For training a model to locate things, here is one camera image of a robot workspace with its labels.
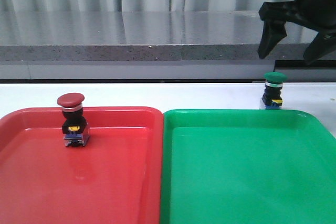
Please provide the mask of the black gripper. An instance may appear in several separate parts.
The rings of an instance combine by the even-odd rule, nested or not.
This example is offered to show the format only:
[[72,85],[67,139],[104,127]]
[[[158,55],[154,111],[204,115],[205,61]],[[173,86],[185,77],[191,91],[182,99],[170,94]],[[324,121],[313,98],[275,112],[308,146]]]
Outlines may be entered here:
[[265,59],[287,36],[286,22],[318,31],[303,53],[306,64],[310,65],[335,51],[335,0],[264,2],[259,16],[264,21],[257,50],[260,59]]

